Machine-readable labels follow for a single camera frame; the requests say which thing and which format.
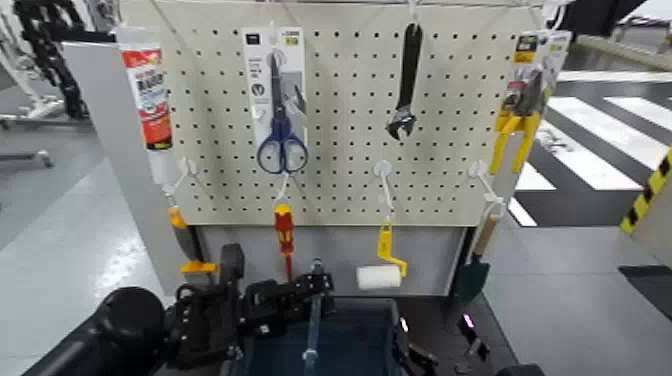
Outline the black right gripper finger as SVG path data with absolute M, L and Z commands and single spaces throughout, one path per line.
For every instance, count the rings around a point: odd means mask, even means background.
M 478 336 L 471 316 L 462 314 L 457 323 L 457 328 L 467 341 L 466 357 L 477 357 L 482 362 L 486 362 L 490 355 L 490 348 Z

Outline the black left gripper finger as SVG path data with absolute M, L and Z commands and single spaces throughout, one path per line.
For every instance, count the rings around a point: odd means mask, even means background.
M 406 375 L 415 375 L 419 368 L 424 376 L 437 376 L 438 359 L 431 353 L 412 343 L 408 336 L 409 327 L 403 317 L 399 318 L 399 365 Z

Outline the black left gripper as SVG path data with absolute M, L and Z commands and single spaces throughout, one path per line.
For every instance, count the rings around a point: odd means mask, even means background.
M 239 281 L 245 256 L 238 243 L 220 250 L 213 284 L 184 283 L 175 291 L 175 303 L 166 311 L 166 367 L 192 370 L 234 359 L 242 354 Z M 290 307 L 334 290 L 331 273 L 301 274 L 293 281 L 267 279 L 247 286 L 247 336 L 278 337 L 298 322 L 308 322 L 308 306 Z

